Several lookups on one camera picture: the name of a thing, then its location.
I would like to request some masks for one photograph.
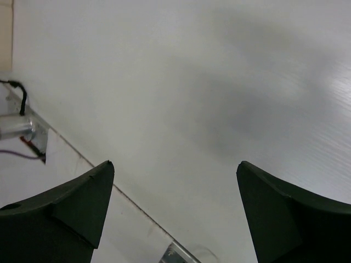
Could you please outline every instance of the silver cylinder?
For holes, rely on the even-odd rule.
[[[26,136],[31,139],[35,125],[30,117],[18,114],[0,115],[0,140]]]

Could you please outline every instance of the beige object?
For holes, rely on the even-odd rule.
[[[12,1],[0,0],[0,71],[12,69]]]

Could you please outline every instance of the metal bracket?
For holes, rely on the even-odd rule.
[[[178,242],[173,241],[159,263],[201,263]]]
[[[8,113],[18,113],[21,108],[21,99],[6,85],[4,86],[9,92],[6,96],[6,101],[8,104]],[[25,136],[24,139],[27,142],[30,142],[42,154],[45,154],[48,144],[48,132],[50,126],[40,116],[38,116],[38,114],[36,114],[29,106],[26,106],[26,115],[30,116],[31,120],[33,121],[35,125],[35,133],[34,135]]]

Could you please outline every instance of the cable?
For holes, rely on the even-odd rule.
[[[15,88],[20,88],[22,90],[23,97],[22,97],[22,102],[21,102],[20,115],[24,116],[25,110],[26,110],[27,91],[24,88],[24,86],[22,85],[22,83],[20,83],[19,81],[3,81],[1,79],[0,79],[0,83],[8,83],[14,89]]]
[[[6,154],[6,155],[14,155],[14,156],[17,156],[17,157],[21,157],[21,158],[24,158],[24,159],[29,159],[29,160],[43,160],[43,159],[46,159],[46,156],[39,156],[39,157],[36,157],[36,156],[29,156],[29,155],[24,155],[23,153],[19,153],[19,152],[16,152],[16,151],[11,151],[11,150],[4,150],[4,149],[0,149],[0,154],[3,153],[3,154]]]

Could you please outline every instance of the metal tube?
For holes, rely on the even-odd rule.
[[[30,117],[18,114],[0,116],[0,140],[35,134],[35,125]]]

